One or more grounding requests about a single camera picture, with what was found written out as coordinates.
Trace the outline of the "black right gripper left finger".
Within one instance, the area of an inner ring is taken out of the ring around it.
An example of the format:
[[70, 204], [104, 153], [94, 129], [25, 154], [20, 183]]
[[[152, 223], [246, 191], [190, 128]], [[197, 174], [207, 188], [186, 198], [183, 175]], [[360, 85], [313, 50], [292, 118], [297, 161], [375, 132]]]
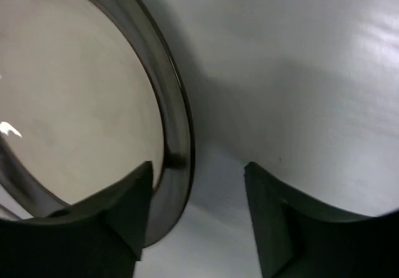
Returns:
[[1, 220], [1, 277], [132, 277], [145, 246], [153, 167], [44, 218]]

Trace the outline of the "grey rimmed beige plate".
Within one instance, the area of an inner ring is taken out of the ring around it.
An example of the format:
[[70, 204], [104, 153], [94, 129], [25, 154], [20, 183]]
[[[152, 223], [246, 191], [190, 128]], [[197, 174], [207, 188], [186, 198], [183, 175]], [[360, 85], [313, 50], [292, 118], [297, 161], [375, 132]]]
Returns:
[[193, 184], [190, 106], [142, 0], [1, 0], [1, 185], [43, 217], [153, 165], [145, 245]]

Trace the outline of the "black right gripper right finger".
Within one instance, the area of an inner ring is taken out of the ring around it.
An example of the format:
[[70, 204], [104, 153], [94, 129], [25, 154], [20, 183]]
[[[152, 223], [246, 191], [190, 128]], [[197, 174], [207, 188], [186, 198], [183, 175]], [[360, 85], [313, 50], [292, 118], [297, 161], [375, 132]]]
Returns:
[[253, 161], [244, 180], [263, 277], [398, 277], [398, 211], [335, 208]]

